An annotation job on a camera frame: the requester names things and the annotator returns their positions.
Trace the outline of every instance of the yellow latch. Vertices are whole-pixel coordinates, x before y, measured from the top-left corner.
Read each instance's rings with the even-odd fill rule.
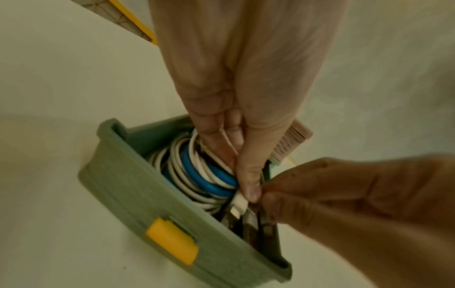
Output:
[[[169,220],[156,219],[146,235],[186,265],[191,265],[198,256],[199,247],[194,239]]]

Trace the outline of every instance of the blue cable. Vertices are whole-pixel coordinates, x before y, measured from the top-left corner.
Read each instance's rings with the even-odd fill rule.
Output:
[[[210,163],[207,163],[207,166],[209,167],[210,171],[212,171],[212,173],[224,183],[234,187],[239,186],[237,179],[234,176],[230,175],[228,172]]]
[[[199,175],[199,172],[191,163],[189,146],[186,146],[185,150],[183,151],[182,165],[188,173],[188,176],[207,193],[220,197],[232,197],[236,193],[235,190],[218,187],[202,178],[202,176]]]

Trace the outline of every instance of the green plastic box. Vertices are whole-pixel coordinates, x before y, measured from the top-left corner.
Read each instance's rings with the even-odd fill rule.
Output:
[[[79,172],[82,184],[119,220],[153,249],[182,269],[217,288],[257,287],[291,279],[291,264],[281,256],[277,227],[272,238],[260,240],[260,252],[196,207],[145,160],[151,151],[169,145],[193,129],[188,116],[132,129],[118,120],[98,128],[100,143],[87,166]],[[264,171],[266,179],[269,171]],[[171,220],[199,247],[187,266],[146,236],[158,218]]]

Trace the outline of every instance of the yellow clip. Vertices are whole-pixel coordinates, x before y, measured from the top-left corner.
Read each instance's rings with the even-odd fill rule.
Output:
[[[146,235],[186,265],[191,265],[198,256],[199,247],[194,239],[169,220],[156,219]]]

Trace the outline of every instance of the hand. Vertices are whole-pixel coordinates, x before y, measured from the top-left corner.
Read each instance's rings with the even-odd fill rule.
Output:
[[[347,0],[150,0],[158,45],[205,144],[245,196],[288,129]]]
[[[276,221],[333,249],[378,287],[455,287],[455,157],[320,159],[263,185]]]

